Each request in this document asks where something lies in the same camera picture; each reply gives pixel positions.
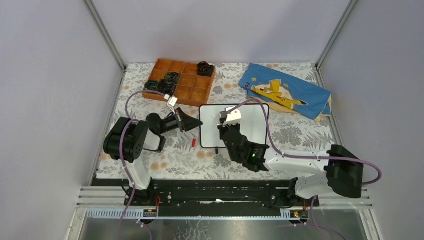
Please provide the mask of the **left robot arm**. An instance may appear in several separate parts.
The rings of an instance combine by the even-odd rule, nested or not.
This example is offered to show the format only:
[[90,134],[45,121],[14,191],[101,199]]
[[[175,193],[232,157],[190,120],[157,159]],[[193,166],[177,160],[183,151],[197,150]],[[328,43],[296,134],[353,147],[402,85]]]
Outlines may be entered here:
[[144,206],[152,204],[155,192],[149,188],[151,177],[142,163],[143,151],[160,153],[166,143],[163,134],[180,130],[189,132],[203,125],[197,118],[187,115],[181,108],[161,118],[149,114],[145,120],[120,117],[103,142],[103,152],[119,161],[129,181],[136,189],[136,199]]

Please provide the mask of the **floral tablecloth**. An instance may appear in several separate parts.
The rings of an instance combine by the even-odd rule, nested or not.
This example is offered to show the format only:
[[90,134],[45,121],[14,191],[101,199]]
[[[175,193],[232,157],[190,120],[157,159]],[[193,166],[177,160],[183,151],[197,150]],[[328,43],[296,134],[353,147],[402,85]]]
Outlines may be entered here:
[[[152,63],[128,65],[113,121],[131,116],[144,120],[150,113],[161,117],[169,114],[165,102],[145,99],[141,90],[153,70]],[[239,81],[246,71],[247,63],[217,63],[216,73],[208,102],[210,104],[241,103],[247,93],[239,87]],[[269,112],[269,126],[272,140],[283,150],[323,151],[335,142],[331,120],[324,116],[320,121],[308,119],[299,114]],[[165,135],[166,143],[160,153],[144,151],[142,162],[147,173],[154,179],[190,180],[289,180],[300,173],[288,170],[252,172],[230,160],[225,149],[215,152],[200,146],[198,129],[183,133],[174,130]]]

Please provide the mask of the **blue pikachu cloth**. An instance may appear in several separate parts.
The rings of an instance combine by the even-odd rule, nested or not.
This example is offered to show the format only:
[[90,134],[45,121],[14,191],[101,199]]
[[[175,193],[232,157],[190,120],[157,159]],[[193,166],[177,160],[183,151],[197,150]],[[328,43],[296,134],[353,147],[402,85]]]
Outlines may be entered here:
[[239,81],[247,96],[274,104],[274,110],[297,113],[316,122],[332,111],[330,91],[295,76],[251,63]]

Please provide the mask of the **aluminium frame post left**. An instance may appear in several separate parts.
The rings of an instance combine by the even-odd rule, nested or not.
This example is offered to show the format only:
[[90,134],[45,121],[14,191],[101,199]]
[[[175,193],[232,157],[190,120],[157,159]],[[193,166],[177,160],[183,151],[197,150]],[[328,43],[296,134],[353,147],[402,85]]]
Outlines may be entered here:
[[123,60],[118,48],[116,47],[111,35],[109,34],[109,31],[107,30],[107,27],[104,24],[104,21],[102,20],[102,17],[98,12],[95,3],[92,0],[82,0],[82,2],[85,4],[88,13],[90,14],[94,24],[99,30],[99,33],[103,38],[107,48],[109,49],[113,59],[115,60],[116,64],[121,69],[121,71],[124,72],[127,68],[125,61]]

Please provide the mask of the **white whiteboard black frame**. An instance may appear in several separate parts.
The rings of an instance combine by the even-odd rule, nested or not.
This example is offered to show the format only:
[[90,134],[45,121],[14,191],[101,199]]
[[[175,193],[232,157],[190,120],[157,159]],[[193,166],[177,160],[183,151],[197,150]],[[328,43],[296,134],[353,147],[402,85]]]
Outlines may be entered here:
[[[199,120],[202,125],[199,127],[200,146],[204,149],[224,149],[225,143],[220,138],[218,125],[221,120],[221,113],[235,107],[235,104],[204,104],[199,107]],[[241,135],[247,140],[257,144],[267,143],[267,122],[264,115],[269,115],[270,109],[267,104],[261,107],[256,104],[245,104],[235,110],[241,114],[241,120],[229,127],[238,129]]]

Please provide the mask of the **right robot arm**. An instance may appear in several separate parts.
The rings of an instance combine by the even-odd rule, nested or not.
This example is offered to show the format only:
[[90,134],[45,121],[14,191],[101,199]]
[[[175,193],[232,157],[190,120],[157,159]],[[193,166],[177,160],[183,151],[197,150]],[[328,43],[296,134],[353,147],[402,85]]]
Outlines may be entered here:
[[364,165],[342,145],[333,144],[319,152],[277,152],[269,145],[249,141],[241,134],[239,124],[221,123],[217,129],[230,160],[252,172],[287,170],[310,175],[290,181],[286,198],[293,206],[327,193],[350,199],[362,197]]

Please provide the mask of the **aluminium frame post right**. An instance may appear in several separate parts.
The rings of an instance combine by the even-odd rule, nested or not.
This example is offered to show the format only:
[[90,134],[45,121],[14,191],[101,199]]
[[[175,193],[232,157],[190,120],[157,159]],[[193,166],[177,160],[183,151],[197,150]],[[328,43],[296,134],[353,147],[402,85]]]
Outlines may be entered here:
[[327,42],[323,52],[321,53],[320,57],[318,58],[317,62],[315,63],[316,69],[320,69],[325,60],[327,59],[327,56],[329,55],[330,51],[332,50],[333,46],[335,45],[337,39],[339,38],[339,35],[341,34],[344,26],[348,22],[351,14],[355,10],[357,4],[360,2],[360,0],[350,0],[348,2],[347,7],[345,8],[341,18],[339,19],[333,33],[330,36],[329,41]]

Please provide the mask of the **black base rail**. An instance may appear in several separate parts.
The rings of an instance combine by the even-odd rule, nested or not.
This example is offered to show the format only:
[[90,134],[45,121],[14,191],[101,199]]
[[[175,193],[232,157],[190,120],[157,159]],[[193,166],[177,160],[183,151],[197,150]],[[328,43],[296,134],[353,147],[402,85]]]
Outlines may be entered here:
[[126,180],[95,180],[97,187],[119,187],[117,204],[153,207],[159,217],[277,217],[281,210],[318,207],[319,198],[295,196],[294,180],[153,179],[133,191]]

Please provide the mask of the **aluminium frame post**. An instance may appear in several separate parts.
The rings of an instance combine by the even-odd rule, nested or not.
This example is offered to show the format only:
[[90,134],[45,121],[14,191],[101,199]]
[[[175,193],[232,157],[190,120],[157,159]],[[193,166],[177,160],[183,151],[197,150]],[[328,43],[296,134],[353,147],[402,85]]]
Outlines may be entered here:
[[82,2],[85,4],[88,13],[90,14],[94,24],[99,30],[99,33],[103,38],[107,48],[109,49],[113,59],[115,60],[116,64],[121,69],[121,71],[124,72],[127,68],[125,61],[123,60],[118,48],[116,47],[111,35],[109,34],[109,31],[107,30],[107,27],[104,24],[104,21],[102,20],[102,17],[98,12],[95,3],[92,0],[82,0]]
[[320,69],[325,60],[327,59],[327,56],[329,55],[330,51],[332,50],[333,46],[335,45],[337,39],[339,38],[339,35],[341,34],[344,26],[348,22],[351,14],[355,10],[357,4],[360,2],[360,0],[350,0],[348,2],[347,7],[345,8],[341,18],[339,19],[333,33],[330,36],[329,41],[327,42],[323,52],[321,53],[320,57],[318,58],[317,62],[315,63],[316,69]]

